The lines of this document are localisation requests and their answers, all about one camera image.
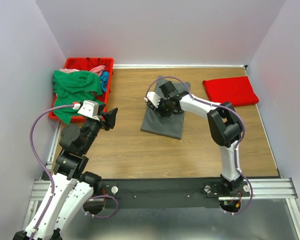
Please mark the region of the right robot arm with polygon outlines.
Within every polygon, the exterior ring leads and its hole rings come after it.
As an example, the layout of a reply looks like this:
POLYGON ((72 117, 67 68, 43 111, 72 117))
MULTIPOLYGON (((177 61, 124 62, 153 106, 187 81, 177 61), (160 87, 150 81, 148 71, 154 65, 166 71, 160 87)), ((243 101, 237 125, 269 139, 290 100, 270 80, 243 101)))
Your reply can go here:
POLYGON ((244 181, 239 158, 239 145, 246 133, 243 120, 230 102, 217 103, 198 98, 185 83, 183 86, 185 90, 179 91, 172 81, 167 81, 159 86, 162 96, 147 89, 144 101, 162 117, 190 112, 207 120, 211 138, 221 154, 220 191, 231 196, 244 181))

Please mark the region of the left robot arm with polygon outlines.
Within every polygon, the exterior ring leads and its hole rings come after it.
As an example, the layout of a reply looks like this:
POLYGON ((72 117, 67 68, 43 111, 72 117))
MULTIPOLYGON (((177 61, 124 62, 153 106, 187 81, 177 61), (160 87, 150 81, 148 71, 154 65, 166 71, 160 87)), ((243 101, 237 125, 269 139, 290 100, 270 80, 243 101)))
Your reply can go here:
POLYGON ((48 190, 28 226, 16 232, 15 240, 60 240, 76 214, 88 200, 107 199, 114 202, 114 216, 119 203, 107 195, 102 187, 102 178, 92 172, 84 172, 88 163, 86 154, 101 129, 109 131, 115 127, 118 108, 104 111, 105 104, 92 100, 73 103, 70 108, 86 118, 82 127, 68 124, 61 132, 59 141, 62 150, 57 157, 48 190))

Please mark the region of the grey t shirt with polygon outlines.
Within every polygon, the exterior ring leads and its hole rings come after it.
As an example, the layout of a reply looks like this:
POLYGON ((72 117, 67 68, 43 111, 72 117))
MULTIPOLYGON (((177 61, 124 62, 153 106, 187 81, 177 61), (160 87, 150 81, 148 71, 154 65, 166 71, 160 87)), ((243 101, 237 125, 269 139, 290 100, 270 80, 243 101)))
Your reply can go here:
MULTIPOLYGON (((161 98, 163 98, 164 95, 162 94, 162 91, 159 87, 166 82, 168 82, 167 79, 160 79, 154 87, 154 92, 161 98)), ((180 82, 173 82, 173 84, 180 93, 186 90, 185 86, 180 82)), ((147 107, 140 130, 151 134, 181 140, 183 134, 184 118, 184 112, 172 114, 170 117, 165 117, 160 116, 152 109, 147 107)))

